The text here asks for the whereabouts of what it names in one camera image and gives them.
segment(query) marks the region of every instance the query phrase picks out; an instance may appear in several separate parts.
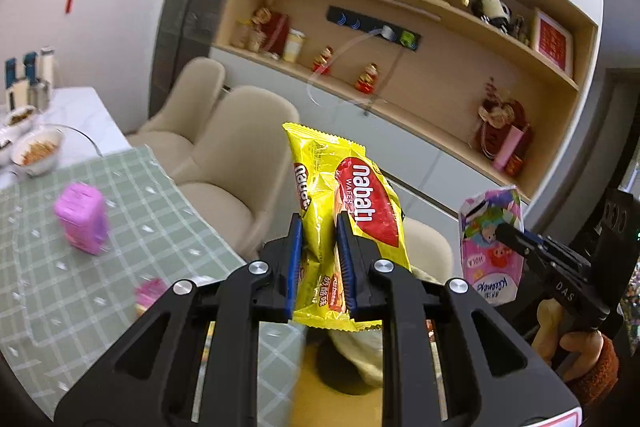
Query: red framed picture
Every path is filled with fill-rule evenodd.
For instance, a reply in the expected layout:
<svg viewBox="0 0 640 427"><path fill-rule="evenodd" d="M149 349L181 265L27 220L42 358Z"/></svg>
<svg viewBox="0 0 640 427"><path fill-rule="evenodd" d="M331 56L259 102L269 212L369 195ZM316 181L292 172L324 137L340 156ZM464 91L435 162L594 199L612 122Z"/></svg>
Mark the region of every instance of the red framed picture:
<svg viewBox="0 0 640 427"><path fill-rule="evenodd" d="M549 15L536 8L531 25L531 48L569 76L574 74L574 38Z"/></svg>

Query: screw head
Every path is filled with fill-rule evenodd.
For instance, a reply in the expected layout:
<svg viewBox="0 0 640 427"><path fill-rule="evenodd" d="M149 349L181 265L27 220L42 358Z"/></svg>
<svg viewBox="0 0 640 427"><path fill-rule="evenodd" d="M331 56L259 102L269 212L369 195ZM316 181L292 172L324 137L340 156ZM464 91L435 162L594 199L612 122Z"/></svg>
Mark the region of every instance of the screw head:
<svg viewBox="0 0 640 427"><path fill-rule="evenodd" d="M393 271L394 264L388 259L378 259L373 263L373 268L380 273L389 273Z"/></svg>
<svg viewBox="0 0 640 427"><path fill-rule="evenodd" d="M451 279L449 281L449 289L453 293L466 293L469 290L469 285L464 279Z"/></svg>
<svg viewBox="0 0 640 427"><path fill-rule="evenodd" d="M187 295L193 290L193 283L191 281L178 281L174 284L174 293L176 295Z"/></svg>
<svg viewBox="0 0 640 427"><path fill-rule="evenodd" d="M267 273L269 269L269 265L265 263L265 261L253 261L249 265L249 271L254 275L262 275L263 273Z"/></svg>

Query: pink kleenex tissue package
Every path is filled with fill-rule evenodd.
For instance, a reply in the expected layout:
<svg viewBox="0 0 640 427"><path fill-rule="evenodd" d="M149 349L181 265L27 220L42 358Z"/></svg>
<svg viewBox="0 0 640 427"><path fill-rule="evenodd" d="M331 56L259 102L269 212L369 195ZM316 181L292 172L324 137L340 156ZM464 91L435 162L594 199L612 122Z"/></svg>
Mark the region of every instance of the pink kleenex tissue package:
<svg viewBox="0 0 640 427"><path fill-rule="evenodd" d="M524 259L495 239L500 223L524 231L516 187L488 190L468 198L458 214L462 274L489 304L516 298Z"/></svg>

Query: pink box on shelf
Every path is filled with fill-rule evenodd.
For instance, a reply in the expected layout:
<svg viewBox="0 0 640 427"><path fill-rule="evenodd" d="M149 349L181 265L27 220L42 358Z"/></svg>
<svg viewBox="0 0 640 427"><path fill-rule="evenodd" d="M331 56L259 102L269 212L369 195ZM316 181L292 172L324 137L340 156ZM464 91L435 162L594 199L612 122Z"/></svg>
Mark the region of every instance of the pink box on shelf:
<svg viewBox="0 0 640 427"><path fill-rule="evenodd" d="M74 183L63 190L53 205L73 247L98 255L107 240L104 197L95 187Z"/></svg>

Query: wooden shelf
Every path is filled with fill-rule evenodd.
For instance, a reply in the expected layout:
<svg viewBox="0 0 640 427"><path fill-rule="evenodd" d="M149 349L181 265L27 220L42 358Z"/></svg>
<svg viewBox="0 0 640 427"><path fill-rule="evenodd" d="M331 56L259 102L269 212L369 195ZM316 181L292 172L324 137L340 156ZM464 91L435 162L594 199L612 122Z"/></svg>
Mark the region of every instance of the wooden shelf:
<svg viewBox="0 0 640 427"><path fill-rule="evenodd" d="M471 13L455 8L443 0L376 0L416 12L439 22L445 28L482 44L554 87L578 91L577 84L556 65L521 42L505 35Z"/></svg>
<svg viewBox="0 0 640 427"><path fill-rule="evenodd" d="M228 53L232 53L234 55L238 55L242 58L247 58L248 60L252 60L257 64L261 64L272 70L280 71L281 73L288 74L294 78L302 80L304 82L309 80L309 77L312 74L312 71L308 68L300 64L289 64L288 62L284 62L282 60L273 60L271 58L262 57L261 55L257 55L255 53L241 50L238 48L234 48L233 46L214 44L215 47L224 50ZM314 86L322 89L328 93L334 94L342 98L343 100L360 100L362 102L356 103L356 105L360 105L364 107L365 105L369 105L366 100L367 96L355 89L351 84L343 82L338 78L334 78L332 76L324 74L318 82L314 84ZM408 112L407 110L402 109L401 107L387 102L382 98L377 99L373 105L370 107L370 111L380 118L383 118L390 123L393 123L406 131L414 134L417 137L422 138L423 140L433 144L441 150L444 150L446 153L454 156L459 159L466 165L469 165L471 168L476 171L484 174L487 178L496 182L500 185L518 185L518 183L507 176L503 172L498 172L491 166L491 162L484 157L478 151L469 147L464 141L452 136L448 132L443 129L435 126L423 120L422 118L415 116L414 114ZM530 202L530 197L532 193L530 190L526 190L526 187L518 186L522 199L526 203Z"/></svg>

